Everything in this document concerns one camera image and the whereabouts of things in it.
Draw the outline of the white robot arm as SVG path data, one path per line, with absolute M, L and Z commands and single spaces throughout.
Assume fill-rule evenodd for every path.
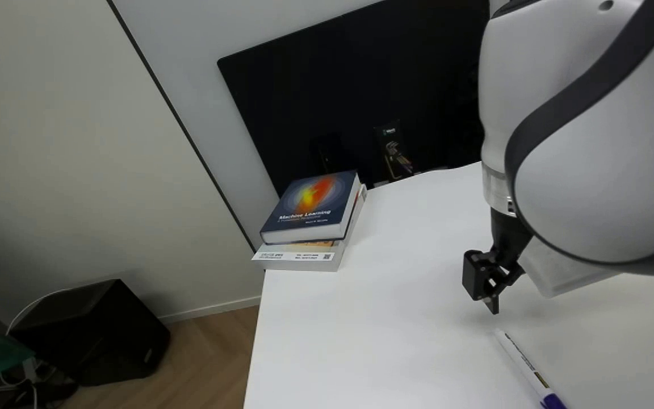
M 560 295 L 654 276 L 654 0 L 507 0 L 480 50 L 492 246 L 466 294 L 499 309 L 529 278 Z

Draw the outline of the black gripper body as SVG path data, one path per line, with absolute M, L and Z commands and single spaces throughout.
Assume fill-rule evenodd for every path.
M 531 241 L 524 224 L 501 212 L 490 212 L 490 234 L 489 252 L 468 250 L 463 255 L 460 285 L 473 301 L 481 302 L 498 302 L 499 294 L 524 274 L 518 260 Z

